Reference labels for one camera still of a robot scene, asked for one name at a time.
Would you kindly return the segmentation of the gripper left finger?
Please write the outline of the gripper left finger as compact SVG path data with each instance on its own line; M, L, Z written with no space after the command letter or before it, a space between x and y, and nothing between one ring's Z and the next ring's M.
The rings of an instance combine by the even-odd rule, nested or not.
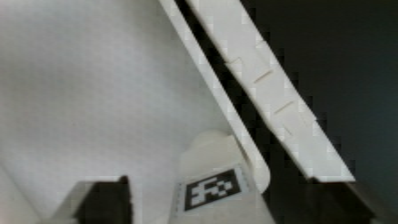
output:
M50 218L38 224L134 224L130 180L82 181Z

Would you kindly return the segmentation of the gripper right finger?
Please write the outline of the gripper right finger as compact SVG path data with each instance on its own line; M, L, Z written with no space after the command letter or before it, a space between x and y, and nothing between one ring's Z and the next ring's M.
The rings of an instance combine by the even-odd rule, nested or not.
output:
M322 182L313 178L306 204L313 224L398 224L398 214L358 182Z

